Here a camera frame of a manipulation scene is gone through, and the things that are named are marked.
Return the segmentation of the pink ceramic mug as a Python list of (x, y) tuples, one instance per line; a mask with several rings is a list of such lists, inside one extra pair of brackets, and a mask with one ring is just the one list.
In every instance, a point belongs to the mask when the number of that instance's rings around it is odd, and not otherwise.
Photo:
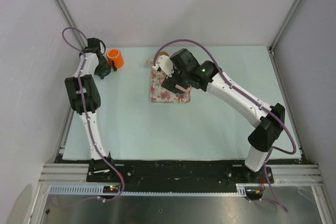
[(177, 95), (179, 97), (184, 97), (186, 95), (190, 95), (190, 92), (192, 90), (192, 87), (184, 88), (184, 87), (182, 87), (178, 84), (176, 84), (175, 87), (179, 90), (179, 92), (177, 93)]

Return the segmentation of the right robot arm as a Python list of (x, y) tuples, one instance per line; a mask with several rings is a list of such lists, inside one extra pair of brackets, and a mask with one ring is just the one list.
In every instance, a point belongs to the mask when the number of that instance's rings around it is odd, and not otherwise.
[(261, 177), (261, 168), (273, 145), (283, 131), (285, 108), (270, 105), (251, 95), (221, 71), (215, 63), (199, 63), (183, 48), (172, 56), (160, 55), (155, 70), (165, 73), (162, 87), (178, 95), (188, 88), (201, 89), (226, 102), (254, 127), (248, 136), (250, 149), (242, 167), (243, 178), (253, 183)]

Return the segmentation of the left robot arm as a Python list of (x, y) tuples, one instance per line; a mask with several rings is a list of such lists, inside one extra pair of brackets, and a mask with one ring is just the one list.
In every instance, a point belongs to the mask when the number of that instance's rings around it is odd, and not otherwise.
[(101, 98), (94, 76), (104, 79), (111, 73), (111, 67), (104, 57), (106, 46), (98, 38), (88, 38), (87, 46), (79, 53), (80, 62), (72, 77), (65, 79), (65, 86), (71, 108), (80, 116), (90, 146), (90, 165), (104, 181), (116, 177), (110, 151), (103, 142), (98, 109)]

